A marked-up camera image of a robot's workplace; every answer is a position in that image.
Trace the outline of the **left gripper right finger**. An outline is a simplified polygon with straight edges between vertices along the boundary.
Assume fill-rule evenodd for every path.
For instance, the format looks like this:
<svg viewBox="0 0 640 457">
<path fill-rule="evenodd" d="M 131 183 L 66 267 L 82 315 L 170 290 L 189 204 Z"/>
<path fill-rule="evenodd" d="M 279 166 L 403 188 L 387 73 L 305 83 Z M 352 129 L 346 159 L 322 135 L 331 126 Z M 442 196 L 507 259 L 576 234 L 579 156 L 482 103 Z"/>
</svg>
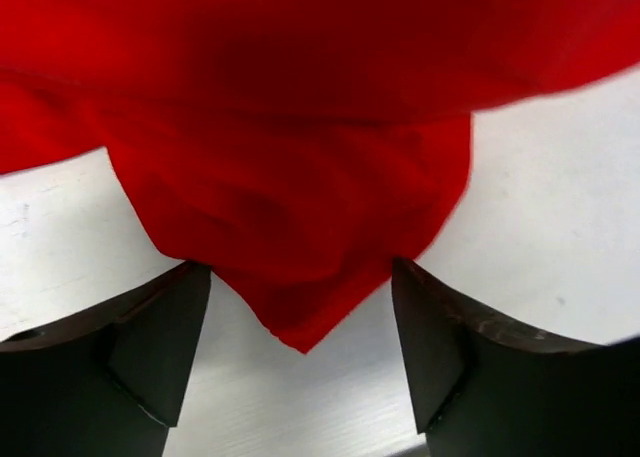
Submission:
<svg viewBox="0 0 640 457">
<path fill-rule="evenodd" d="M 597 345 L 528 325 L 393 262 L 416 428 L 433 456 L 635 456 L 639 341 Z"/>
</svg>

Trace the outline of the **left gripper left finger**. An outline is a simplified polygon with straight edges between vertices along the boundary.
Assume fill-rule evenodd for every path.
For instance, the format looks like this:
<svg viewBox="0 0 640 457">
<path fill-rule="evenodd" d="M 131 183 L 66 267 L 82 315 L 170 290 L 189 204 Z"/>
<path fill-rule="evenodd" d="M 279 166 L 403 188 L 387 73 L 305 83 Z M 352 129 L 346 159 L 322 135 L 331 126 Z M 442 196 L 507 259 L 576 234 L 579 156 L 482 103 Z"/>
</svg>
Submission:
<svg viewBox="0 0 640 457">
<path fill-rule="evenodd" d="M 162 455 L 178 424 L 210 288 L 210 269 L 185 262 L 2 341 L 2 455 Z"/>
</svg>

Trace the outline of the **red t shirt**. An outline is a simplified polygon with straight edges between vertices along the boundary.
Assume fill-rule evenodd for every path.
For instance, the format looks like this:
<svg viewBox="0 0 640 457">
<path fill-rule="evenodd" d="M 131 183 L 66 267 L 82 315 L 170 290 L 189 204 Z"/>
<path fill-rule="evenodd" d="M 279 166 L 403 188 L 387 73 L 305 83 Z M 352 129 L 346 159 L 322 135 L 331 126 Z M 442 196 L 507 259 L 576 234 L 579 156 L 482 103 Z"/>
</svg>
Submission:
<svg viewBox="0 0 640 457">
<path fill-rule="evenodd" d="M 105 148 L 308 352 L 461 198 L 472 115 L 639 61 L 639 0 L 1 0 L 1 170 Z"/>
</svg>

